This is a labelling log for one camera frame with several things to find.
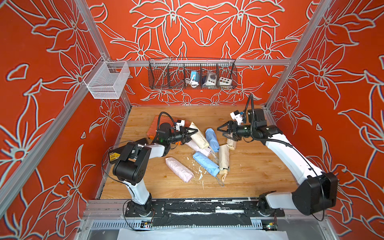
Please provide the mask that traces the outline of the beige umbrella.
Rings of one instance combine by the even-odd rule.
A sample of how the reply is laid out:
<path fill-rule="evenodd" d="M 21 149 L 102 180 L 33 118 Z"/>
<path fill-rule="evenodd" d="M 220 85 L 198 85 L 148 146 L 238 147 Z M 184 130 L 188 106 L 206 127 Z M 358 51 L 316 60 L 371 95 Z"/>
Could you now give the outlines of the beige umbrella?
<path fill-rule="evenodd" d="M 227 175 L 230 171 L 230 148 L 227 144 L 219 148 L 219 169 L 220 175 Z"/>
<path fill-rule="evenodd" d="M 195 129 L 199 130 L 199 128 L 193 122 L 191 122 L 190 128 L 195 128 Z M 200 130 L 197 133 L 195 133 L 195 134 L 196 134 L 197 137 L 193 141 L 196 142 L 196 144 L 201 149 L 205 149 L 205 148 L 208 148 L 210 146 L 210 144 L 208 143 L 207 139 L 205 138 L 205 136 L 202 134 L 202 132 Z"/>
<path fill-rule="evenodd" d="M 235 150 L 237 147 L 237 141 L 234 141 L 232 139 L 227 139 L 227 146 L 230 150 Z"/>

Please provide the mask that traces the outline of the beige umbrella back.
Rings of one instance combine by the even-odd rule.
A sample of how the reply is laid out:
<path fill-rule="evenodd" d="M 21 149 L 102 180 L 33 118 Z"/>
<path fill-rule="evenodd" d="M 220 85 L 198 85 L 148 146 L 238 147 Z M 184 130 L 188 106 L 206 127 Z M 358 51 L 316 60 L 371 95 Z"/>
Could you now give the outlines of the beige umbrella back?
<path fill-rule="evenodd" d="M 230 150 L 235 150 L 237 147 L 237 141 L 234 141 L 232 139 L 227 139 L 227 146 Z"/>

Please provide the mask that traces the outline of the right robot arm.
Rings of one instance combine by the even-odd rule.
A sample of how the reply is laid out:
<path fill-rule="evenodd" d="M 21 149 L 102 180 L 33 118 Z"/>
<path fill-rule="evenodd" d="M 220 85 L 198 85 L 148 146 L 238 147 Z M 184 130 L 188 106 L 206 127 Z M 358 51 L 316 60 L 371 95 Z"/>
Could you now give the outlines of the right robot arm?
<path fill-rule="evenodd" d="M 230 116 L 232 119 L 217 130 L 235 142 L 246 138 L 261 142 L 280 158 L 299 185 L 292 193 L 261 194 L 258 200 L 261 215 L 268 217 L 277 209 L 287 209 L 310 216 L 336 206 L 338 178 L 310 163 L 277 126 L 268 125 L 264 111 L 254 107 L 253 96 L 249 96 L 242 112 L 234 111 Z"/>

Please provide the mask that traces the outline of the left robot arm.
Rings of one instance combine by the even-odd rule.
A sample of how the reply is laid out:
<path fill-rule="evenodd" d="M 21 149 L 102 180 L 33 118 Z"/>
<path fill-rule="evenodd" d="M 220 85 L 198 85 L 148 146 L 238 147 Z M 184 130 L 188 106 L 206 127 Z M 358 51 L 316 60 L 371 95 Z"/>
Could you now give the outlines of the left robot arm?
<path fill-rule="evenodd" d="M 160 112 L 156 125 L 156 135 L 151 144 L 143 138 L 136 142 L 109 150 L 108 160 L 113 165 L 113 175 L 129 190 L 134 212 L 146 217 L 152 210 L 152 195 L 147 190 L 144 175 L 148 162 L 153 158 L 164 157 L 172 144 L 184 145 L 192 140 L 199 130 L 177 123 L 170 114 Z"/>

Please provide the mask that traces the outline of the blue umbrella back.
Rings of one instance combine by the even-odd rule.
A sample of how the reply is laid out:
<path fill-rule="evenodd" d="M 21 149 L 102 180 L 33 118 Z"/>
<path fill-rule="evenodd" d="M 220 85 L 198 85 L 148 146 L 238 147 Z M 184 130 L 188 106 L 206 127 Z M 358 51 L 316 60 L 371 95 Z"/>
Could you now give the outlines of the blue umbrella back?
<path fill-rule="evenodd" d="M 208 128 L 205 132 L 205 137 L 210 144 L 210 147 L 212 148 L 214 153 L 218 153 L 220 149 L 220 145 L 217 139 L 217 136 L 215 134 L 215 131 L 212 128 Z"/>

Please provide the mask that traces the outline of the blue umbrella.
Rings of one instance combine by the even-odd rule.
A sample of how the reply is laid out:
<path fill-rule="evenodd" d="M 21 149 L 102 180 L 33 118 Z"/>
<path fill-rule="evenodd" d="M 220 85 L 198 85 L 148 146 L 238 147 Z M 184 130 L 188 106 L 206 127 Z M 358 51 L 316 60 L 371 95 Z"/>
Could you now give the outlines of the blue umbrella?
<path fill-rule="evenodd" d="M 193 155 L 194 160 L 199 163 L 209 174 L 211 174 L 213 177 L 216 177 L 219 172 L 219 166 L 214 163 L 212 160 L 210 160 L 207 156 L 200 152 L 196 152 Z"/>
<path fill-rule="evenodd" d="M 210 144 L 210 147 L 212 148 L 214 153 L 218 153 L 220 149 L 220 145 L 217 139 L 217 136 L 215 134 L 215 131 L 212 128 L 208 128 L 205 132 L 205 137 Z"/>

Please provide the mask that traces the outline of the pink umbrella near case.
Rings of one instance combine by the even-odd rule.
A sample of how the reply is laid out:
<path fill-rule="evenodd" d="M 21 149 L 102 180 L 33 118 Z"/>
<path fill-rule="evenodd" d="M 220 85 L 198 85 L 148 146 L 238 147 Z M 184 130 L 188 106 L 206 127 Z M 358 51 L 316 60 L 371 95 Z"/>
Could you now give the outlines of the pink umbrella near case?
<path fill-rule="evenodd" d="M 195 152 L 200 152 L 202 153 L 203 155 L 205 155 L 206 157 L 209 157 L 210 153 L 211 153 L 211 150 L 210 148 L 205 148 L 205 149 L 201 149 L 197 144 L 196 142 L 194 142 L 193 140 L 189 141 L 188 143 L 186 143 L 187 146 L 189 146 L 191 149 L 193 149 Z"/>

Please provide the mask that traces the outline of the orange plastic tool case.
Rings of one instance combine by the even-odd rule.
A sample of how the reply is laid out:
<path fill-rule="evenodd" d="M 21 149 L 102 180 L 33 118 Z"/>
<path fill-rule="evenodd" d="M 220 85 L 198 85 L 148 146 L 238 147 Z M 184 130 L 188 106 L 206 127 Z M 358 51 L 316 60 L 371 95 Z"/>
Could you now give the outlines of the orange plastic tool case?
<path fill-rule="evenodd" d="M 153 140 L 156 133 L 157 133 L 157 123 L 158 123 L 159 116 L 155 116 L 153 119 L 148 131 L 147 131 L 147 138 L 150 140 Z M 185 121 L 185 127 L 189 127 L 191 125 L 191 121 L 181 119 L 181 118 L 174 118 L 175 123 L 180 122 L 184 120 Z M 171 126 L 173 126 L 172 120 L 167 115 L 162 115 L 160 120 L 160 125 L 163 123 L 169 123 Z"/>

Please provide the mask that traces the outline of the blue umbrella front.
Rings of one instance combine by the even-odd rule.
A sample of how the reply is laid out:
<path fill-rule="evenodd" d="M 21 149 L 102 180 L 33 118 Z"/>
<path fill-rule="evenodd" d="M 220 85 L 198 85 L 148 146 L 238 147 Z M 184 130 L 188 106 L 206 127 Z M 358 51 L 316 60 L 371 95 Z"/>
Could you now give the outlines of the blue umbrella front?
<path fill-rule="evenodd" d="M 207 156 L 200 152 L 196 152 L 193 155 L 194 160 L 199 163 L 209 174 L 211 174 L 213 177 L 216 177 L 219 172 L 219 166 L 214 163 L 212 160 L 210 160 Z"/>

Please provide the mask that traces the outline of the pink umbrella near front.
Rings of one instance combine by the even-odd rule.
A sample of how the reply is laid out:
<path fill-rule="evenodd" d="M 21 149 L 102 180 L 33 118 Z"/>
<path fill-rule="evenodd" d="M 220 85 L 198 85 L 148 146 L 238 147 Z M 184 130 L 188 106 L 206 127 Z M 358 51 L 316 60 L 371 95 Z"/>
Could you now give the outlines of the pink umbrella near front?
<path fill-rule="evenodd" d="M 166 158 L 166 165 L 184 183 L 188 183 L 194 178 L 193 172 L 173 157 Z"/>

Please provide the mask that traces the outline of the white box with dots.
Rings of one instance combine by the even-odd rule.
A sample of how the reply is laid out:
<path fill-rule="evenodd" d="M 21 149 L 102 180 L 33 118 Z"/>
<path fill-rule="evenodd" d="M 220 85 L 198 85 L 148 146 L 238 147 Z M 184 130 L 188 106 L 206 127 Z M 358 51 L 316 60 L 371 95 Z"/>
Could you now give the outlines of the white box with dots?
<path fill-rule="evenodd" d="M 219 86 L 220 87 L 229 87 L 232 85 L 232 79 L 220 77 L 219 78 Z"/>

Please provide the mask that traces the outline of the black box yellow label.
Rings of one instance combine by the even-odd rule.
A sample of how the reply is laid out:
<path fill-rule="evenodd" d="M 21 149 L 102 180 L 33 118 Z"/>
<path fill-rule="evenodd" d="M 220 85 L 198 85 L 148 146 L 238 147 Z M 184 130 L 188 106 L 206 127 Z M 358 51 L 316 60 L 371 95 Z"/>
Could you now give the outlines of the black box yellow label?
<path fill-rule="evenodd" d="M 147 140 L 147 138 L 142 138 L 142 139 L 136 140 L 135 142 L 138 143 L 138 144 L 141 144 L 141 145 L 145 145 L 145 144 L 148 143 L 148 140 Z M 110 150 L 109 151 L 108 156 L 109 156 L 109 163 L 111 165 L 115 164 L 118 161 L 118 159 L 121 156 L 121 154 L 123 152 L 123 149 L 125 148 L 127 143 L 125 143 L 121 147 L 118 147 L 118 148 L 116 148 L 114 150 Z"/>

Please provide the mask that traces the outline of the white round-dial device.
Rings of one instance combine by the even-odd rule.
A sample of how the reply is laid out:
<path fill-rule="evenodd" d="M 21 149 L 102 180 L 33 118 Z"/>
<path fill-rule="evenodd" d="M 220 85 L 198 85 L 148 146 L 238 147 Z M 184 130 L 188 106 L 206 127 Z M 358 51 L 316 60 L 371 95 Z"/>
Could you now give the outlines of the white round-dial device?
<path fill-rule="evenodd" d="M 216 86 L 216 83 L 217 83 L 217 75 L 213 72 L 208 72 L 203 86 L 213 87 L 213 86 Z"/>

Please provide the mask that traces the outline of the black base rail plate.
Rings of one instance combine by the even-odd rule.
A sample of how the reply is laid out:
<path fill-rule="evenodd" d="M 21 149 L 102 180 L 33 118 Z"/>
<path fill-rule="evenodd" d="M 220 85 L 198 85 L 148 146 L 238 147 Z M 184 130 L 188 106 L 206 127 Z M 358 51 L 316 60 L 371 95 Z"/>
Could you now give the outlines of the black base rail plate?
<path fill-rule="evenodd" d="M 213 198 L 213 199 L 153 199 L 148 217 L 198 214 L 238 214 L 246 217 L 267 217 L 258 209 L 257 198 Z"/>

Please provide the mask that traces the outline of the white mesh wall basket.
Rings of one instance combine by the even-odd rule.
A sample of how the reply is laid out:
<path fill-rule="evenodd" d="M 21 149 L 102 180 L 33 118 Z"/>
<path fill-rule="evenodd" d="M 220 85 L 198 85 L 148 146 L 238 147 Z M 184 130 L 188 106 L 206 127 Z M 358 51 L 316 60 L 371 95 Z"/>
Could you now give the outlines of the white mesh wall basket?
<path fill-rule="evenodd" d="M 115 100 L 121 97 L 130 73 L 126 63 L 114 72 L 107 63 L 99 62 L 84 83 L 94 99 Z"/>

